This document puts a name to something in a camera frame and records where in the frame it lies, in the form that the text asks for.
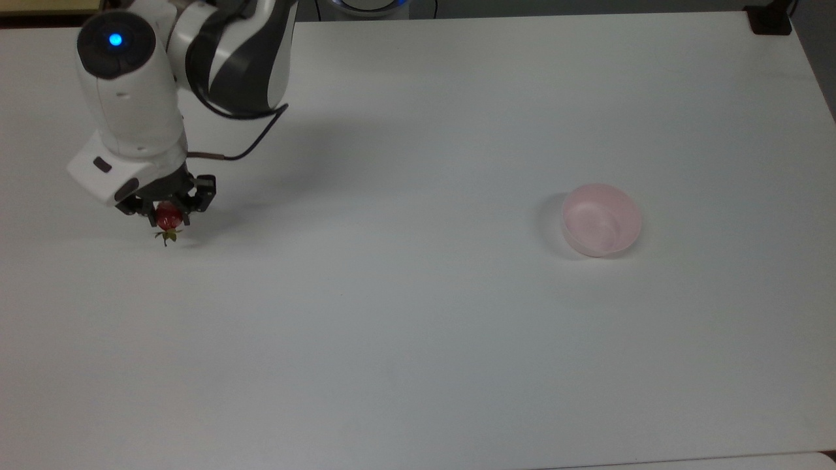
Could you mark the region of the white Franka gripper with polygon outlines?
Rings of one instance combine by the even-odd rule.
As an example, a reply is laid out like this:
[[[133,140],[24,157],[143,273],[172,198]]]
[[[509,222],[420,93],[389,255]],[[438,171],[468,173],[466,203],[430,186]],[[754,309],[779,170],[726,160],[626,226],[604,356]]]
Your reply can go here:
[[[170,194],[186,180],[186,135],[164,151],[141,151],[128,157],[105,145],[105,135],[95,131],[67,164],[67,172],[98,202],[115,206],[126,216],[141,216],[158,227],[158,199]],[[212,174],[192,176],[183,191],[186,212],[205,212],[217,195],[217,178]]]

